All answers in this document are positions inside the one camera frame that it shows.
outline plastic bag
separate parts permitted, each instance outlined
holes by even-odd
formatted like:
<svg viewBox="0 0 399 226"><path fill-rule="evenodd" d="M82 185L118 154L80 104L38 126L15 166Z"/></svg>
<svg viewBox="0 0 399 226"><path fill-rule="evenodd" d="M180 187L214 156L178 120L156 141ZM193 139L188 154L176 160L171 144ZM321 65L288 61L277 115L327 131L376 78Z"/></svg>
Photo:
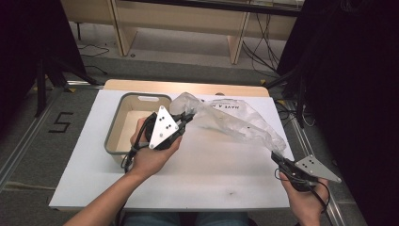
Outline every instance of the plastic bag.
<svg viewBox="0 0 399 226"><path fill-rule="evenodd" d="M195 113L195 124L212 128L241 140L259 140L270 151L283 154L282 137L245 101L221 99L204 102L188 92L169 106L170 114Z"/></svg>

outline gray carpet floor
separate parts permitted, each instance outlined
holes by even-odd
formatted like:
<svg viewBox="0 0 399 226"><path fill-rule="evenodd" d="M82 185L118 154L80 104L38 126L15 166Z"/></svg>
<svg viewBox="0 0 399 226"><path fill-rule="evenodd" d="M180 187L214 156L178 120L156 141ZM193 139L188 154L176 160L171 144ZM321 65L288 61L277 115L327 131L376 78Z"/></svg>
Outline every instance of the gray carpet floor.
<svg viewBox="0 0 399 226"><path fill-rule="evenodd" d="M99 81L119 78L259 86L262 79L267 81L273 79L270 76L245 69L233 70L101 57L83 57L83 59L86 65L98 66L108 72L108 75L104 75L96 69L88 68L88 73ZM72 75L68 75L68 77L71 80L78 80ZM281 89L282 87L277 87L269 90L271 96L280 98ZM10 182L22 183L22 185L9 184L0 193L0 226L61 225L74 214L73 212L52 210L48 207L48 202L51 200L54 189L70 159L97 92L96 89L77 89L75 92L63 92L57 99L49 117L9 180ZM7 161L9 154L26 131L33 119L35 110L36 93L31 91L12 119L8 129L9 133L0 139L1 166ZM71 125L65 133L49 133L50 130L61 129L58 125L54 125L54 121L60 112L72 113L62 116L62 119L69 121ZM286 124L284 129L295 158L303 157L304 153L292 122L282 121L281 123ZM322 134L317 129L317 124L313 127L306 126L305 131L318 159L341 176L339 166L333 164L333 158L328 152ZM337 204L339 204L346 224L366 225L345 183L331 183L330 189ZM294 225L296 223L288 208L250 212L249 215L259 226ZM322 222L323 225L327 225L325 217L323 217Z"/></svg>

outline white table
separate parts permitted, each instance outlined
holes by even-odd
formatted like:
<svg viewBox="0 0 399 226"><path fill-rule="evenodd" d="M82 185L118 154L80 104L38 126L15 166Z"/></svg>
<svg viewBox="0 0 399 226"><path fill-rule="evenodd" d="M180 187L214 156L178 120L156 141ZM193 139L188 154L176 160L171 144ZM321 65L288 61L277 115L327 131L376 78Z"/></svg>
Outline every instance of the white table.
<svg viewBox="0 0 399 226"><path fill-rule="evenodd" d="M129 91L99 91L50 207L81 209L123 174L123 169L105 151L104 141L120 97L126 92ZM162 93L172 99L180 94ZM196 96L204 100L245 100L287 140L271 98ZM133 193L125 208L135 211L242 211L288 207L285 191L275 178L277 164L270 154L262 146L188 124L180 150L159 173ZM288 142L285 156L293 159Z"/></svg>

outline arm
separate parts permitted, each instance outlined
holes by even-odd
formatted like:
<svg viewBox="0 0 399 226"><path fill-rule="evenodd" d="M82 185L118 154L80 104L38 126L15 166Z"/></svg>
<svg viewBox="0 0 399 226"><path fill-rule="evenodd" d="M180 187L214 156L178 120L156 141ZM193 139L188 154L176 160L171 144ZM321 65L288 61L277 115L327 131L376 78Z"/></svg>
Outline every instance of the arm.
<svg viewBox="0 0 399 226"><path fill-rule="evenodd" d="M137 122L131 142L136 140L145 119ZM123 204L145 180L161 170L169 158L179 149L182 137L173 142L169 149L155 151L143 148L137 152L132 169L109 187L103 194L86 206L65 225L109 225Z"/></svg>
<svg viewBox="0 0 399 226"><path fill-rule="evenodd" d="M291 209L298 219L299 224L301 226L320 225L320 214L323 211L323 206L316 197L314 197L310 192L296 191L284 173L280 172L279 177L285 191L287 192ZM327 185L327 180L325 179L319 179L319 182ZM323 201L328 198L328 192L322 185L317 185L314 190Z"/></svg>

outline jeans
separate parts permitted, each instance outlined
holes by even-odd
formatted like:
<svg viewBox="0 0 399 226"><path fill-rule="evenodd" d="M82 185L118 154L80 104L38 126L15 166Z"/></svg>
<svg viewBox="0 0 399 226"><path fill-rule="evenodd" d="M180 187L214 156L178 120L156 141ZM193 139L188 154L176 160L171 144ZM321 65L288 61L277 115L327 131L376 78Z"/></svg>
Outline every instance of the jeans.
<svg viewBox="0 0 399 226"><path fill-rule="evenodd" d="M126 213L125 226L180 226L178 213ZM243 212L202 212L198 213L196 226L248 226L247 213Z"/></svg>

